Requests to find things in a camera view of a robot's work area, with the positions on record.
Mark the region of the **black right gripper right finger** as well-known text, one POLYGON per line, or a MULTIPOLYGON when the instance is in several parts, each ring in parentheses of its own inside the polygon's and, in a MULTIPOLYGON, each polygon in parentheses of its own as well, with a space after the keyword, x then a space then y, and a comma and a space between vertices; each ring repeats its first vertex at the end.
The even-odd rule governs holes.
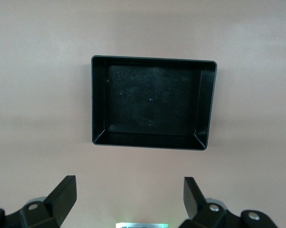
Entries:
POLYGON ((276 228, 265 213, 244 210, 240 216, 231 213, 226 205, 216 199, 205 198, 193 177, 184 178, 183 201, 188 219, 183 228, 276 228))

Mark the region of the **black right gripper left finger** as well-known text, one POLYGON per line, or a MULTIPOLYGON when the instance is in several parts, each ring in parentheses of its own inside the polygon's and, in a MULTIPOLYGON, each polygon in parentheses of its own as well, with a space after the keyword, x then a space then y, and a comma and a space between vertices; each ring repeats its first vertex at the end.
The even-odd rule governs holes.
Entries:
POLYGON ((76 177, 68 175, 45 199, 27 203, 9 215, 0 209, 0 228, 59 228, 76 200, 76 177))

